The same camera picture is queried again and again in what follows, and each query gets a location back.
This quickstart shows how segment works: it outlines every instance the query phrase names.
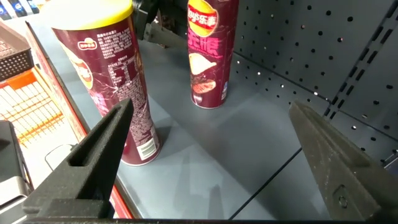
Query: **nutrition label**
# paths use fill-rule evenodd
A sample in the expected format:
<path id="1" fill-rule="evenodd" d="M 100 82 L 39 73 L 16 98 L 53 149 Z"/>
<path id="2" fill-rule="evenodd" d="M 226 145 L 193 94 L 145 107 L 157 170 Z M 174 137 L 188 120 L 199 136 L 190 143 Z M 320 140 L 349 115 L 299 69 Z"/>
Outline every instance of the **nutrition label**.
<path id="1" fill-rule="evenodd" d="M 127 28 L 122 32 L 116 32 L 116 30 L 113 30 L 97 34 L 97 39 L 105 59 L 115 57 L 115 53 L 127 49 L 132 45 L 130 28 Z"/>
<path id="2" fill-rule="evenodd" d="M 99 46 L 103 51 L 104 57 L 115 57 L 115 53 L 125 50 L 131 45 L 131 36 L 129 29 L 122 32 L 108 32 L 98 39 Z M 127 55 L 117 59 L 116 62 L 108 65 L 108 72 L 111 76 L 113 86 L 116 88 L 116 94 L 119 100 L 130 98 L 134 105 L 134 115 L 132 117 L 130 132 L 134 136 L 138 150 L 143 145 L 142 156 L 147 154 L 148 149 L 152 149 L 153 141 L 150 139 L 148 130 L 152 128 L 152 121 L 148 108 L 146 108 L 147 98 L 142 87 L 140 72 L 137 71 L 137 58 L 130 52 Z"/>

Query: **lay's chip canister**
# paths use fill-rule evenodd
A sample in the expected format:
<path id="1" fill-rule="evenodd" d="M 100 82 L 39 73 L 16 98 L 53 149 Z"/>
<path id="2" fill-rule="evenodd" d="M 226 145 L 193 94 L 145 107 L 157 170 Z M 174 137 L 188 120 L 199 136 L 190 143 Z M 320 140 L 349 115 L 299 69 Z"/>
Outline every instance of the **lay's chip canister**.
<path id="1" fill-rule="evenodd" d="M 130 98 L 134 113 L 122 161 L 139 166 L 160 151 L 132 26 L 131 0 L 57 0 L 42 9 L 81 82 L 104 116 Z"/>
<path id="2" fill-rule="evenodd" d="M 239 0 L 188 1 L 191 98 L 201 108 L 226 99 L 238 6 Z"/>

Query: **plastic lid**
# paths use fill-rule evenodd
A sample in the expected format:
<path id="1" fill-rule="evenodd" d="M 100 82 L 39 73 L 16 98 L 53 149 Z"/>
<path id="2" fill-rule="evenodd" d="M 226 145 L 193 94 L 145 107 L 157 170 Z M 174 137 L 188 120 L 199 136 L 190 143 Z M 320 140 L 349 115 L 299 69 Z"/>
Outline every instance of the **plastic lid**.
<path id="1" fill-rule="evenodd" d="M 95 29 L 129 17 L 132 0 L 52 0 L 40 13 L 55 29 Z"/>

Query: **perforated metal panel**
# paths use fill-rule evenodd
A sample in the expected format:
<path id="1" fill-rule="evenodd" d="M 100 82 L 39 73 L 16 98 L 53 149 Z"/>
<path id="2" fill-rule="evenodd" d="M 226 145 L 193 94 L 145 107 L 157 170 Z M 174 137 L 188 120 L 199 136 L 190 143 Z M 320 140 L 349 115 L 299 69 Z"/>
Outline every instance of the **perforated metal panel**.
<path id="1" fill-rule="evenodd" d="M 394 30 L 354 86 L 341 110 L 398 138 L 398 30 Z"/>
<path id="2" fill-rule="evenodd" d="M 392 2 L 241 1 L 234 50 L 330 99 Z"/>
<path id="3" fill-rule="evenodd" d="M 289 110 L 291 102 L 295 100 L 306 103 L 320 115 L 329 105 L 326 100 L 317 95 L 237 54 L 233 55 L 231 75 L 238 76 L 240 84 L 250 85 L 251 88 L 256 89 L 273 103 L 285 109 L 286 112 Z"/>

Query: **maroon chip can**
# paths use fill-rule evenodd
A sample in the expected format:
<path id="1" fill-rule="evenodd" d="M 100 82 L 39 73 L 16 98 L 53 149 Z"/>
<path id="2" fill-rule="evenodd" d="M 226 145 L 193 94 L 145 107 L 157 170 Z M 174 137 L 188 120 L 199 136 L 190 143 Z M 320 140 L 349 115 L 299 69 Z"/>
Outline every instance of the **maroon chip can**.
<path id="1" fill-rule="evenodd" d="M 130 16 L 132 4 L 130 0 L 119 1 L 119 5 L 125 4 L 116 9 L 115 5 L 119 5 L 112 1 L 101 2 L 109 4 L 104 11 L 115 12 L 105 14 L 107 17 L 98 19 L 99 22 L 87 17 L 89 22 L 80 26 L 53 26 L 53 31 L 101 116 L 121 100 L 132 100 L 134 114 L 122 161 L 139 166 L 158 155 L 160 142 L 149 113 L 143 65 Z"/>
<path id="2" fill-rule="evenodd" d="M 217 108 L 226 98 L 239 0 L 188 1 L 191 99 Z"/>

